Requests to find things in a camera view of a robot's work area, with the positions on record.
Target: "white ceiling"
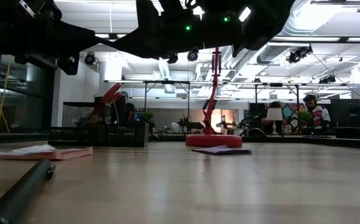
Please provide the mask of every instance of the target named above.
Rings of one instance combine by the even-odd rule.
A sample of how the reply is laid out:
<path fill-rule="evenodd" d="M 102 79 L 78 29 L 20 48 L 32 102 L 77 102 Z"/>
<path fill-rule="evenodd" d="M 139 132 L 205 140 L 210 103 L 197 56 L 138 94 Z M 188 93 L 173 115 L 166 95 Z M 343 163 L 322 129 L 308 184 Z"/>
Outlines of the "white ceiling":
<path fill-rule="evenodd" d="M 63 12 L 63 20 L 70 24 L 95 30 L 97 33 L 114 32 L 127 34 L 137 28 L 137 16 L 135 0 L 115 1 L 115 4 L 103 3 L 85 3 L 85 0 L 56 0 L 57 6 Z M 337 13 L 329 22 L 316 30 L 313 35 L 360 35 L 360 13 L 356 8 L 349 8 Z M 315 44 L 313 51 L 323 63 L 332 68 L 345 61 L 360 56 L 360 44 Z M 203 50 L 199 54 L 197 62 L 188 62 L 187 53 L 178 55 L 178 62 L 169 65 L 172 70 L 191 70 L 195 71 L 197 63 L 209 60 L 211 50 Z M 100 59 L 109 57 L 108 52 L 96 52 Z M 347 58 L 339 62 L 339 56 Z M 156 60 L 143 59 L 127 53 L 121 54 L 122 59 L 127 66 L 123 68 L 123 74 L 152 73 L 157 70 Z M 285 63 L 279 60 L 278 66 L 269 66 L 264 71 L 269 74 L 268 77 L 286 77 L 289 76 L 289 69 Z M 326 68 L 314 56 L 308 56 L 298 65 L 290 69 L 292 77 L 310 77 L 325 71 Z M 349 70 L 342 70 L 340 75 L 346 76 Z"/>

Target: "man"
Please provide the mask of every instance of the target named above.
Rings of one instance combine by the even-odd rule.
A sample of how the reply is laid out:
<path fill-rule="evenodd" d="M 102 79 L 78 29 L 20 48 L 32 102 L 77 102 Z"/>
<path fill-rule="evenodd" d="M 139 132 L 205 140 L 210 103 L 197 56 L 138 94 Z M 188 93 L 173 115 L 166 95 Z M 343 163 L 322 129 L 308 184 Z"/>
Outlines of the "man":
<path fill-rule="evenodd" d="M 313 119 L 307 123 L 307 126 L 309 128 L 313 127 L 318 132 L 326 131 L 330 124 L 329 111 L 316 104 L 315 95 L 307 95 L 303 101 L 307 107 L 305 111 L 310 112 L 313 116 Z"/>
<path fill-rule="evenodd" d="M 122 91 L 122 94 L 126 97 L 126 112 L 124 114 L 124 120 L 125 123 L 129 123 L 134 120 L 134 113 L 136 111 L 136 107 L 132 103 L 129 103 L 129 94 L 126 91 Z"/>
<path fill-rule="evenodd" d="M 281 106 L 278 101 L 275 101 L 269 105 L 269 108 L 281 108 Z M 262 123 L 262 125 L 264 125 L 263 131 L 266 134 L 271 134 L 274 132 L 274 129 L 272 128 L 274 125 L 274 121 L 267 120 L 267 113 L 268 113 L 268 111 L 265 112 L 264 118 L 261 119 L 261 123 Z M 283 119 L 282 121 L 275 121 L 276 133 L 282 134 L 282 125 L 284 125 L 284 126 L 287 125 L 286 119 Z"/>

